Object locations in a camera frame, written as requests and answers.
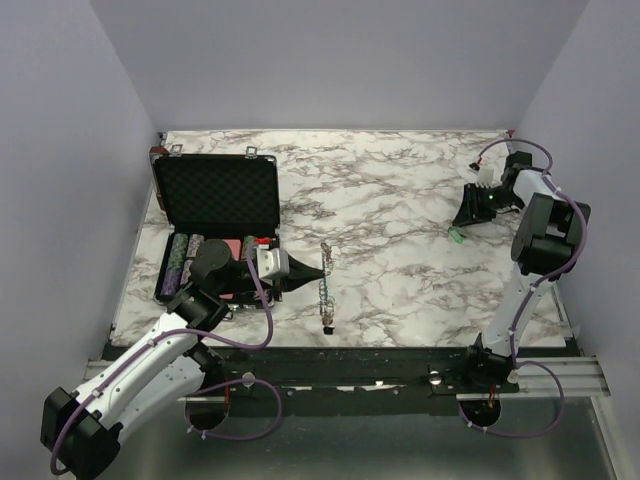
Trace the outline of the green key tag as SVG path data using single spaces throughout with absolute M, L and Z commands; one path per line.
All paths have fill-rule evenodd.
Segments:
M 464 242 L 465 237 L 454 227 L 451 227 L 448 230 L 449 236 L 457 243 L 461 244 Z

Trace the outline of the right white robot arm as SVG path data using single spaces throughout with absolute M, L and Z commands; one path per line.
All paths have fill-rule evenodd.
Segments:
M 452 227 L 489 223 L 509 208 L 523 214 L 511 246 L 513 271 L 494 318 L 467 348 L 458 368 L 465 393 L 507 382 L 538 303 L 573 268 L 585 246 L 590 206 L 566 198 L 549 172 L 535 167 L 532 155 L 522 151 L 507 156 L 498 185 L 464 186 Z

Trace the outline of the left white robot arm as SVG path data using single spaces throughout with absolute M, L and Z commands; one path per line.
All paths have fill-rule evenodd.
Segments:
M 57 388 L 46 398 L 40 441 L 51 453 L 52 474 L 94 479 L 113 462 L 122 440 L 163 405 L 185 394 L 214 393 L 222 372 L 204 339 L 245 351 L 266 348 L 274 335 L 266 288 L 289 292 L 325 276 L 281 248 L 252 242 L 238 260 L 225 241 L 203 242 L 189 281 L 141 339 L 93 379 L 72 392 Z M 230 312 L 225 295 L 244 292 L 257 294 L 266 316 L 266 336 L 259 343 L 214 332 Z

